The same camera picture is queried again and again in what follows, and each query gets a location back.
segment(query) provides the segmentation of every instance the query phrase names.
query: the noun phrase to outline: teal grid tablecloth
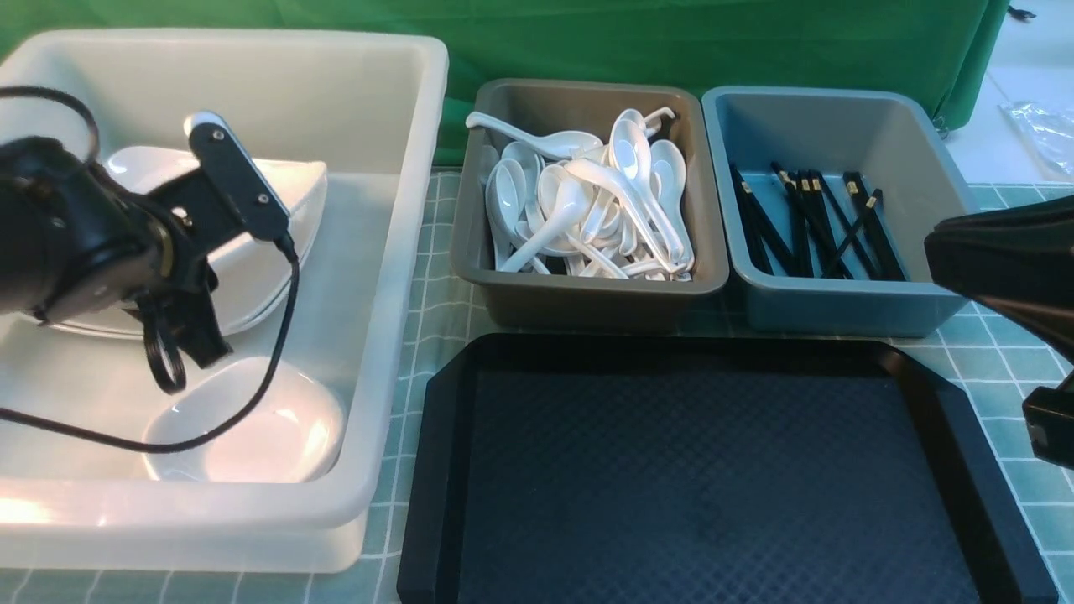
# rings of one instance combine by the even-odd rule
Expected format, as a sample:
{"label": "teal grid tablecloth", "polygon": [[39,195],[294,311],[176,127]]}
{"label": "teal grid tablecloth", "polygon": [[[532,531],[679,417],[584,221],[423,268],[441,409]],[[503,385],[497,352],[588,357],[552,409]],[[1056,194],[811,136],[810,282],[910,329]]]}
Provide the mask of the teal grid tablecloth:
{"label": "teal grid tablecloth", "polygon": [[[456,173],[434,174],[430,183],[388,443],[364,553],[354,566],[336,575],[0,570],[0,603],[397,602],[395,576],[425,384],[467,342],[496,330],[479,293],[452,276],[448,265],[458,190]],[[1074,188],[978,185],[973,191],[978,210],[993,210],[1071,195]],[[695,310],[681,332],[760,335],[726,304]],[[969,393],[1060,592],[1074,604],[1074,476],[1033,458],[1020,409],[1034,387],[1057,385],[1071,365],[1035,336],[976,304],[928,337],[890,343]]]}

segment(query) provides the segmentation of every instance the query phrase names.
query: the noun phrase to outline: stacked white plates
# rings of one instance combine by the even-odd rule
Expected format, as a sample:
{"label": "stacked white plates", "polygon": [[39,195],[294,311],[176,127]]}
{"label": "stacked white plates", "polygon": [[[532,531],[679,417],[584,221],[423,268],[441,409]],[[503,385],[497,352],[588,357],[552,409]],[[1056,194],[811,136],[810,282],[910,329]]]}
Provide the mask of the stacked white plates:
{"label": "stacked white plates", "polygon": [[[291,239],[300,262],[305,262],[324,211],[325,164],[266,159],[255,159],[253,163],[291,215]],[[104,166],[125,188],[146,193],[199,164],[189,152],[134,146],[116,152]],[[258,325],[287,298],[291,269],[272,244],[256,242],[244,233],[211,254],[208,261],[219,277],[213,306],[223,335]],[[50,327],[100,337],[142,339],[141,323],[117,306]]]}

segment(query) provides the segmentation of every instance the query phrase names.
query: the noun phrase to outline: white bowl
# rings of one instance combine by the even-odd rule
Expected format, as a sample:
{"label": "white bowl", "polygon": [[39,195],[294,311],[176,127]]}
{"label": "white bowl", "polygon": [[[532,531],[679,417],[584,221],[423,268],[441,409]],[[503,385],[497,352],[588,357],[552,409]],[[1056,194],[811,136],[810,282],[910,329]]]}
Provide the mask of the white bowl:
{"label": "white bowl", "polygon": [[[299,257],[305,260],[324,212],[325,164],[265,159],[255,159],[253,163],[291,214],[291,238]],[[146,193],[198,168],[198,159],[189,152],[134,146],[113,154],[104,167],[125,188]],[[267,316],[263,311],[278,298],[291,276],[290,267],[275,246],[256,242],[245,233],[211,254],[208,261],[220,282],[213,292],[213,306],[223,335],[250,329]],[[103,337],[142,337],[142,326],[115,306],[53,327]]]}
{"label": "white bowl", "polygon": [[[175,443],[216,428],[249,401],[267,365],[267,357],[249,357],[209,376],[158,416],[144,442]],[[144,459],[156,480],[303,483],[332,466],[343,422],[328,388],[280,361],[264,399],[234,428],[194,449]]]}

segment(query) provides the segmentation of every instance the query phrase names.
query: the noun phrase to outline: green backdrop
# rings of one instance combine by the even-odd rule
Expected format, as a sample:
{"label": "green backdrop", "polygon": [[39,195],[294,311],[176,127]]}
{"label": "green backdrop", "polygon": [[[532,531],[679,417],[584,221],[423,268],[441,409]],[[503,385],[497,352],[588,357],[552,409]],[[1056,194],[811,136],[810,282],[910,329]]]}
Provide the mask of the green backdrop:
{"label": "green backdrop", "polygon": [[0,0],[0,55],[46,29],[262,27],[420,33],[451,55],[438,163],[484,82],[871,88],[964,125],[1007,0]]}

